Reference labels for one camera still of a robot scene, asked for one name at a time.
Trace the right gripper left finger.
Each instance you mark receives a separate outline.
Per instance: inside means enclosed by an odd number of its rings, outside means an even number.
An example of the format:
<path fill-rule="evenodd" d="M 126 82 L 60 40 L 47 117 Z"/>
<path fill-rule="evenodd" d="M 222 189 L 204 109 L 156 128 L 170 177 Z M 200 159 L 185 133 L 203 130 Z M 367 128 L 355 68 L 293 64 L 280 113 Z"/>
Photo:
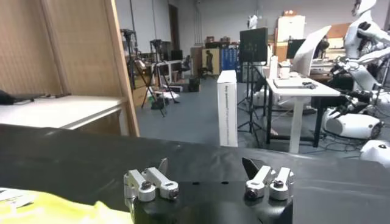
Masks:
<path fill-rule="evenodd" d="M 148 167 L 142 172 L 128 170 L 123 176 L 126 202 L 136 198 L 141 202 L 150 202 L 155 200 L 157 192 L 161 198 L 174 201 L 179 196 L 179 184 L 165 175 L 167 171 L 167 158 L 163 158 L 157 168 Z"/>

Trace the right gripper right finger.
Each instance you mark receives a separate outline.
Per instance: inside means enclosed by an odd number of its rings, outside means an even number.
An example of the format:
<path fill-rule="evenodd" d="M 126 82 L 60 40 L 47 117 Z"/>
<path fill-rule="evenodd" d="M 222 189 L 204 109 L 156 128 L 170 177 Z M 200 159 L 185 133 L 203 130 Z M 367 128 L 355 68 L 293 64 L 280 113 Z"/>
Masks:
<path fill-rule="evenodd" d="M 290 168 L 282 167 L 276 172 L 271 166 L 257 167 L 249 158 L 241 161 L 249 178 L 244 193 L 247 200 L 262 198 L 266 191 L 271 200 L 285 201 L 293 196 L 294 173 Z"/>

